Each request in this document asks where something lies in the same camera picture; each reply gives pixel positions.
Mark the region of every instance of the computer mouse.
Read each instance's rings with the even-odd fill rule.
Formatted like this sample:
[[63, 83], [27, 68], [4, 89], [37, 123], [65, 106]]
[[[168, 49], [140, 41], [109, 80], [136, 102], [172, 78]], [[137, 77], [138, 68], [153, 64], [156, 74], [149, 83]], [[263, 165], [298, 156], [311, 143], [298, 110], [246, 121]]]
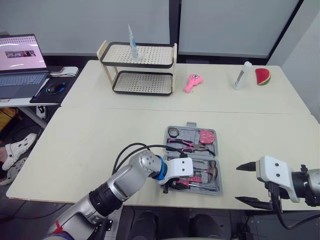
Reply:
[[65, 82], [51, 83], [47, 86], [47, 88], [45, 89], [45, 92], [49, 95], [52, 95], [52, 94], [61, 93], [63, 90], [65, 90], [65, 88], [66, 88]]

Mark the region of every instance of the mouse pad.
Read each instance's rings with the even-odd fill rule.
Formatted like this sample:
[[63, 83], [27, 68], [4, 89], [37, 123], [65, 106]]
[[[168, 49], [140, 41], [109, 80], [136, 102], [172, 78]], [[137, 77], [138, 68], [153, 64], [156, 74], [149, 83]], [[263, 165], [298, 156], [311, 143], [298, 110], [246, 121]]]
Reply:
[[[72, 85], [77, 80], [76, 77], [73, 76], [54, 76], [49, 79], [49, 81], [46, 82], [46, 84], [41, 88], [41, 90], [38, 92], [38, 94], [30, 100], [30, 103], [33, 104], [44, 104], [44, 103], [55, 103], [60, 104], [69, 90], [71, 89]], [[46, 88], [50, 84], [61, 84], [65, 83], [65, 89], [62, 92], [58, 92], [56, 94], [47, 94]]]

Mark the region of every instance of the gray tool case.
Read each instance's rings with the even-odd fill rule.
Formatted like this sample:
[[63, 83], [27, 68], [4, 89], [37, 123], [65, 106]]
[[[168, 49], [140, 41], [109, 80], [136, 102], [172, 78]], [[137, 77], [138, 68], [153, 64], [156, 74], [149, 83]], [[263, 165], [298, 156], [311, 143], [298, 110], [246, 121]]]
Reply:
[[[212, 164], [215, 163], [215, 167], [217, 169], [217, 177], [214, 179], [213, 177], [210, 177], [210, 175], [207, 172], [200, 172], [198, 170], [193, 170], [194, 175], [197, 177], [201, 177], [202, 182], [189, 182], [193, 185], [200, 185], [200, 186], [208, 186], [211, 188], [216, 188], [215, 191], [208, 190], [204, 188], [199, 188], [195, 186], [189, 186], [189, 189], [182, 189], [177, 190], [172, 188], [172, 186], [169, 188], [170, 190], [175, 191], [181, 191], [181, 192], [190, 192], [190, 193], [197, 193], [197, 194], [207, 194], [207, 195], [215, 195], [215, 196], [221, 196], [223, 194], [222, 189], [222, 176], [220, 171], [220, 165], [218, 161], [218, 143], [217, 143], [217, 134], [216, 131], [213, 129], [202, 129], [202, 128], [196, 128], [197, 124], [195, 122], [188, 122], [186, 124], [186, 127], [181, 126], [169, 126], [166, 129], [166, 132], [164, 134], [164, 144], [176, 149], [183, 149], [187, 148], [188, 146], [176, 143], [176, 142], [168, 142], [168, 139], [181, 139], [185, 141], [192, 141], [195, 145], [201, 144], [200, 143], [200, 130], [206, 130], [210, 131], [214, 134], [214, 142], [210, 145], [205, 145], [208, 147], [209, 150], [213, 151], [215, 153], [215, 156], [210, 154], [208, 151], [194, 151], [192, 153], [185, 152], [188, 157], [192, 158], [193, 168], [201, 169], [201, 170], [207, 170], [211, 167]], [[173, 138], [169, 136], [169, 130], [170, 129], [177, 129], [178, 130], [178, 136]], [[167, 155], [164, 156], [164, 159], [170, 160], [180, 157], [180, 153], [176, 151], [166, 151]], [[179, 180], [182, 181], [189, 181], [189, 177], [180, 177]]]

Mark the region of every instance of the laptop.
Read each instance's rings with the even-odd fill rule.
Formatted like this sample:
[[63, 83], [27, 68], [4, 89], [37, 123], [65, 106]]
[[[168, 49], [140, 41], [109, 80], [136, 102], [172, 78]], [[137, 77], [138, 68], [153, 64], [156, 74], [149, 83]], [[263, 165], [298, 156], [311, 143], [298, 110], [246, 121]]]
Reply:
[[0, 37], [0, 99], [33, 97], [48, 74], [34, 34]]

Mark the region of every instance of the hammer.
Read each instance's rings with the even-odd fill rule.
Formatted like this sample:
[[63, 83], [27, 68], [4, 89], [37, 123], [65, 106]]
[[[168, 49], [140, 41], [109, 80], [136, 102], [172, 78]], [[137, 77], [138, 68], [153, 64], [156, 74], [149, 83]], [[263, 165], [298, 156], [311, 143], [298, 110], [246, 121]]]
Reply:
[[207, 173], [211, 176], [211, 178], [216, 179], [218, 175], [218, 170], [216, 168], [216, 161], [210, 161], [209, 162], [210, 168], [208, 169], [200, 169], [200, 168], [193, 168], [196, 172], [202, 172], [202, 173]]

